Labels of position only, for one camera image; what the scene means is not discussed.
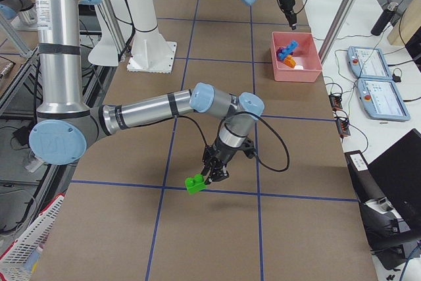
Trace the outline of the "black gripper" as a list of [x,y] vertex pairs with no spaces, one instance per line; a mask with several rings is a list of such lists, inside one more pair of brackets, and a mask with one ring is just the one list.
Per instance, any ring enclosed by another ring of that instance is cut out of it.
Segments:
[[293,7],[286,7],[284,9],[285,17],[287,18],[287,21],[291,25],[291,29],[295,30],[297,28],[297,14],[294,12]]
[[201,174],[208,175],[205,184],[220,182],[230,177],[226,165],[232,160],[237,151],[244,152],[252,159],[255,156],[255,146],[252,140],[245,138],[239,147],[230,147],[220,138],[216,138],[212,145],[206,145],[203,153],[203,169]]

